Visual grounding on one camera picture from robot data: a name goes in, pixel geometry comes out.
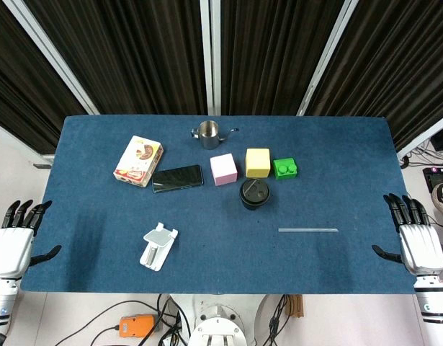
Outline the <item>left black-fingered silver robot hand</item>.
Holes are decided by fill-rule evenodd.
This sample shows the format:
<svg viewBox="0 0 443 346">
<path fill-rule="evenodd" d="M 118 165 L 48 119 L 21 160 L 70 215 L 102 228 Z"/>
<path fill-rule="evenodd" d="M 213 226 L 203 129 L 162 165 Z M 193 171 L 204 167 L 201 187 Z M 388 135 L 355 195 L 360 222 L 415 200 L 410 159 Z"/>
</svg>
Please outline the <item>left black-fingered silver robot hand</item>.
<svg viewBox="0 0 443 346">
<path fill-rule="evenodd" d="M 32 255 L 33 241 L 53 202 L 32 203 L 32 200 L 24 203 L 17 200 L 6 210 L 0 228 L 0 280 L 19 280 L 28 267 L 51 260 L 61 250 L 56 245 L 45 254 Z"/>
</svg>

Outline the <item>right black-fingered silver robot hand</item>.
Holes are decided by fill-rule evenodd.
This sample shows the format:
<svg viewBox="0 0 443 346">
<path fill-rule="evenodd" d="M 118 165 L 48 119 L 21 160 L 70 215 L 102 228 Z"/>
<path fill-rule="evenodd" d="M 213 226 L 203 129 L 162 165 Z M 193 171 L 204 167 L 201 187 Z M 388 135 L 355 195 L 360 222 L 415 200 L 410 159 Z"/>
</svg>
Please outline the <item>right black-fingered silver robot hand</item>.
<svg viewBox="0 0 443 346">
<path fill-rule="evenodd" d="M 389 207 L 401 252 L 386 252 L 373 244 L 375 254 L 384 260 L 404 265 L 414 276 L 439 275 L 443 271 L 443 249 L 424 206 L 406 195 L 398 197 L 390 193 L 384 195 L 383 199 Z"/>
</svg>

